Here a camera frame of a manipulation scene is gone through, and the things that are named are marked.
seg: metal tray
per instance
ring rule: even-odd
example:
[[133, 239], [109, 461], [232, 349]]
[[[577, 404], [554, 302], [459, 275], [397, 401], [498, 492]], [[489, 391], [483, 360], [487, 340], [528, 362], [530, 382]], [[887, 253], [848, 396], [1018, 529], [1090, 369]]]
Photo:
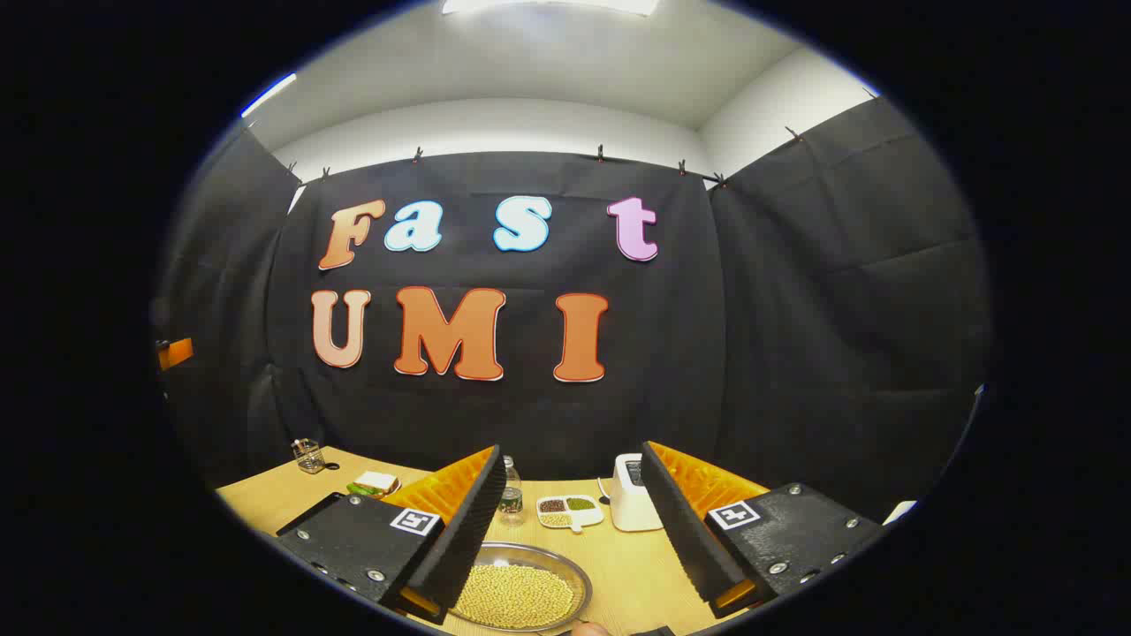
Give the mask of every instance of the metal tray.
[[[581, 614], [581, 611], [589, 604], [589, 599], [593, 598], [593, 583], [589, 582], [589, 577], [585, 574], [585, 570], [582, 570], [580, 566], [561, 555], [555, 555], [549, 550], [543, 550], [542, 548], [523, 545], [520, 543], [508, 543], [504, 541], [484, 541], [483, 547], [480, 548], [478, 556], [475, 557], [475, 565], [528, 566], [549, 570], [561, 577], [561, 579], [564, 581], [573, 591], [573, 604], [571, 605], [570, 611], [566, 614], [566, 618], [559, 620], [558, 622], [532, 625], [524, 629], [503, 629], [501, 627], [484, 625], [484, 627], [489, 627], [497, 631], [543, 631], [546, 629], [564, 627]], [[448, 611], [468, 622], [483, 625], [482, 622], [459, 614], [455, 610]]]

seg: black curtain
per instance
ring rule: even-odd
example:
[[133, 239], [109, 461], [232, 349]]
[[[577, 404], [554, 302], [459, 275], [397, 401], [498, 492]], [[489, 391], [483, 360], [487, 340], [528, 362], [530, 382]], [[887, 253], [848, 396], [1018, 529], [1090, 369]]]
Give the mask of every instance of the black curtain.
[[990, 313], [970, 212], [892, 105], [862, 103], [710, 192], [726, 287], [714, 458], [883, 521], [953, 452]]
[[191, 338], [163, 379], [173, 424], [208, 488], [277, 464], [278, 436], [249, 437], [249, 401], [267, 362], [264, 310], [274, 246], [299, 179], [241, 126], [193, 178], [159, 268], [157, 338]]
[[[495, 207], [545, 197], [550, 235], [535, 251], [500, 251]], [[653, 260], [619, 250], [610, 204], [639, 197], [657, 216], [646, 238]], [[338, 209], [383, 199], [354, 261], [320, 272]], [[420, 200], [443, 208], [430, 251], [383, 246], [394, 214]], [[473, 287], [507, 295], [497, 323], [498, 381], [394, 370], [400, 352], [402, 287], [434, 290], [450, 318]], [[348, 290], [366, 290], [361, 360], [323, 363], [312, 342], [311, 293], [337, 292], [334, 342], [346, 341]], [[564, 293], [608, 300], [599, 320], [603, 379], [563, 384]], [[291, 435], [383, 461], [434, 470], [500, 444], [528, 479], [607, 475], [618, 454], [655, 439], [699, 456], [714, 453], [724, 360], [723, 280], [700, 179], [634, 162], [555, 153], [477, 153], [392, 162], [333, 174], [305, 188], [286, 220], [268, 295], [275, 406]]]

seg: wooden table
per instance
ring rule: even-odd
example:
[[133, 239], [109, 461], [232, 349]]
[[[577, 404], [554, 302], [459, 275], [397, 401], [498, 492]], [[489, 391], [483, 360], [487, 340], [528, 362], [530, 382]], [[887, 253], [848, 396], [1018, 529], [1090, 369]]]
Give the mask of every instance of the wooden table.
[[[346, 484], [365, 471], [397, 475], [406, 485], [429, 474], [428, 471], [387, 464], [337, 448], [326, 447], [322, 455], [327, 462], [340, 464], [342, 469], [323, 470], [311, 475], [299, 470], [294, 462], [288, 462], [225, 485], [217, 493], [252, 528], [275, 536], [276, 530], [330, 492], [348, 493]], [[607, 490], [608, 481], [603, 481]], [[495, 523], [487, 530], [486, 540], [535, 545], [581, 566], [593, 582], [593, 599], [581, 618], [603, 625], [613, 636], [649, 631], [664, 625], [676, 636], [683, 636], [722, 622], [699, 599], [663, 530], [621, 532], [613, 526], [607, 506], [602, 506], [605, 521], [585, 526], [581, 534], [573, 534], [569, 528], [551, 530], [539, 524], [533, 509], [534, 501], [539, 497], [562, 495], [588, 495], [597, 499], [601, 491], [596, 480], [592, 479], [523, 481], [526, 522], [518, 527], [507, 527], [498, 523], [497, 516]], [[423, 620], [421, 622], [435, 627]], [[503, 634], [451, 613], [442, 629], [458, 636]], [[556, 629], [554, 634], [566, 629]]]

